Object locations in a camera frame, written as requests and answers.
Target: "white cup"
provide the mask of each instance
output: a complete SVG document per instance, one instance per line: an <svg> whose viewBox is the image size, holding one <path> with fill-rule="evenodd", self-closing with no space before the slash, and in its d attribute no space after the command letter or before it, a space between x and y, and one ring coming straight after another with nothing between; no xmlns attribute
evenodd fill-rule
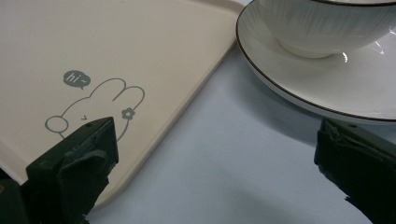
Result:
<svg viewBox="0 0 396 224"><path fill-rule="evenodd" d="M323 58L373 43L396 28L396 1L259 0L260 15L280 45Z"/></svg>

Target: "flower illustration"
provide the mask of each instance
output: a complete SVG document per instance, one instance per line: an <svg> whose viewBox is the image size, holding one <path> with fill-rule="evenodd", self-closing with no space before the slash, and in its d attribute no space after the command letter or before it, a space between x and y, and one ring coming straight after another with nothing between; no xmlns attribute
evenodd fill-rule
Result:
<svg viewBox="0 0 396 224"><path fill-rule="evenodd" d="M124 110L122 110L122 118L123 119L132 119L134 116L134 111L132 110L131 107L128 107Z"/></svg>

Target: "speech bubble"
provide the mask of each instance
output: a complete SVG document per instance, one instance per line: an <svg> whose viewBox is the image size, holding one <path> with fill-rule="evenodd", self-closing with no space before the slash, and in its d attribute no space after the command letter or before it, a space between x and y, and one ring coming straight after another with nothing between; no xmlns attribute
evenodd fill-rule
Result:
<svg viewBox="0 0 396 224"><path fill-rule="evenodd" d="M84 90L84 87L90 85L91 78L85 75L83 72L72 70L64 74L64 83L71 87L80 87Z"/></svg>

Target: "table surface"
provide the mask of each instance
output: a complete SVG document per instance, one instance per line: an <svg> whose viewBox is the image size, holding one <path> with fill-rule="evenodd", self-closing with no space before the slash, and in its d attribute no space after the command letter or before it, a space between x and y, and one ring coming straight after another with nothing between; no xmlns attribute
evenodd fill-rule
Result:
<svg viewBox="0 0 396 224"><path fill-rule="evenodd" d="M268 89L235 45L125 191L87 219L371 223L314 164L321 119ZM396 142L396 125L362 126Z"/></svg>

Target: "saucer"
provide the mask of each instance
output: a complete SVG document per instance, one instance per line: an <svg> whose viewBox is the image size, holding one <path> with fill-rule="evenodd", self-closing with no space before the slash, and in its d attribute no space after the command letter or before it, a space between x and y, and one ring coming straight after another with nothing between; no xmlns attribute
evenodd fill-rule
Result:
<svg viewBox="0 0 396 224"><path fill-rule="evenodd" d="M254 0L236 36L254 73L271 90L321 116L354 123L396 123L396 29L362 49L306 59L283 49Z"/></svg>

